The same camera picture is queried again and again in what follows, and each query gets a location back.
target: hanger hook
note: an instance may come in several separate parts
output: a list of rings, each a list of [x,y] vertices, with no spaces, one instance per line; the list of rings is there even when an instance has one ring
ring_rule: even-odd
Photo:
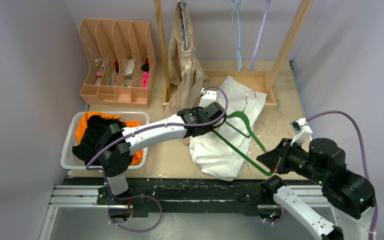
[[[254,92],[254,97],[257,98],[257,93],[256,93],[256,91],[254,91],[254,90],[249,91],[249,92],[246,94],[246,97],[245,97],[245,106],[243,107],[242,112],[245,112],[245,109],[247,108],[247,105],[248,105],[248,95],[249,95],[251,92]]]

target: orange cloth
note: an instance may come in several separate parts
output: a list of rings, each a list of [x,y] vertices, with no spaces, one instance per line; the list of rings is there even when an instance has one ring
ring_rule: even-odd
[[[118,119],[120,120],[122,117],[121,116],[112,116],[106,113],[101,113],[101,112],[95,112],[95,111],[89,111],[86,112],[83,117],[81,118],[77,131],[75,132],[75,137],[77,138],[78,143],[80,143],[80,140],[82,140],[83,135],[85,135],[85,131],[88,128],[88,120],[91,116],[93,115],[99,115],[103,119]],[[126,126],[128,128],[132,127],[138,127],[141,125],[140,122],[138,121],[125,121]],[[131,161],[130,165],[138,165],[142,162],[142,156],[144,155],[144,150],[141,149],[133,154],[133,160]]]

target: clothes hanger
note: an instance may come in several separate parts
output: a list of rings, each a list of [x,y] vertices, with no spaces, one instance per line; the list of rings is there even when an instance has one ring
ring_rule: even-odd
[[[234,43],[236,45],[236,59],[237,59],[237,70],[242,71],[242,57],[241,57],[241,18],[239,15],[239,11],[241,8],[242,0],[230,0],[230,13],[232,17],[232,29],[234,36]],[[236,8],[236,17],[237,17],[237,32],[235,30],[235,18],[234,18],[234,10]]]
[[[251,90],[249,91],[247,94],[246,94],[246,97],[245,97],[245,107],[243,108],[242,111],[234,111],[232,112],[231,114],[227,115],[226,118],[227,119],[232,119],[232,118],[239,118],[243,121],[243,123],[245,124],[245,127],[246,127],[246,130],[248,131],[248,135],[246,135],[245,133],[243,133],[242,131],[240,131],[239,129],[237,129],[235,126],[233,126],[232,124],[230,124],[229,122],[225,121],[225,123],[227,125],[229,125],[231,128],[233,128],[236,132],[240,133],[242,136],[244,136],[245,138],[249,139],[252,137],[252,139],[258,144],[258,146],[262,149],[262,151],[264,153],[267,153],[267,150],[266,148],[264,147],[264,145],[261,143],[261,141],[257,138],[257,136],[254,134],[253,130],[251,129],[251,124],[250,124],[250,119],[248,118],[248,116],[245,114],[245,109],[247,108],[247,105],[248,105],[248,95],[251,93],[251,92],[254,92],[254,96],[257,97],[257,93],[256,91],[254,90]],[[273,171],[270,170],[270,171],[266,171],[264,170],[261,166],[259,166],[257,163],[255,163],[253,160],[251,160],[245,153],[241,152],[238,148],[236,148],[232,143],[230,143],[228,140],[226,140],[226,138],[224,138],[220,133],[218,133],[217,131],[213,131],[214,134],[220,138],[223,142],[225,142],[231,149],[233,149],[235,152],[237,152],[242,158],[244,158],[246,161],[248,161],[252,166],[254,166],[257,170],[259,170],[260,172],[262,172],[264,175],[266,176],[271,176],[273,174]]]

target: white wall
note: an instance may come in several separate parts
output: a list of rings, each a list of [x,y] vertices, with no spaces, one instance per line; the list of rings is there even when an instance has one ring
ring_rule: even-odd
[[[62,0],[0,0],[0,239],[39,237],[86,77]]]
[[[306,115],[349,113],[359,124],[384,240],[384,1],[329,0],[293,63]],[[311,123],[316,137],[335,140],[349,168],[363,174],[356,132],[342,116]]]
[[[295,58],[327,1],[314,1],[288,59]],[[65,2],[77,27],[80,26],[85,18],[150,21],[155,46],[158,46],[155,48],[155,52],[157,57],[161,57],[153,1],[65,0]],[[173,27],[173,14],[176,2],[177,0],[161,0],[167,48]],[[300,0],[271,1],[257,59],[276,59],[300,2]],[[185,3],[189,4],[198,59],[236,60],[236,46],[229,0],[185,0]],[[265,0],[242,0],[240,22],[241,55],[243,60],[250,60],[253,55],[265,4]]]

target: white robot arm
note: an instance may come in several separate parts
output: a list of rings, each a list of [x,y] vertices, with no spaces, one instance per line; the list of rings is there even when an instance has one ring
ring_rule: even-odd
[[[138,127],[120,128],[116,123],[108,126],[95,149],[106,149],[98,159],[112,194],[119,196],[129,189],[126,170],[134,153],[168,140],[204,135],[217,127],[208,123],[217,121],[223,113],[218,102],[211,102],[206,107],[182,109],[166,119]],[[109,147],[122,136],[124,140]]]
[[[373,185],[347,170],[345,152],[330,139],[316,138],[310,142],[309,152],[304,151],[301,145],[312,134],[305,118],[291,126],[296,136],[282,139],[274,150],[257,160],[277,174],[292,171],[321,185],[323,196],[332,204],[335,223],[312,210],[277,175],[262,184],[266,200],[285,208],[317,240],[367,240],[376,204]]]

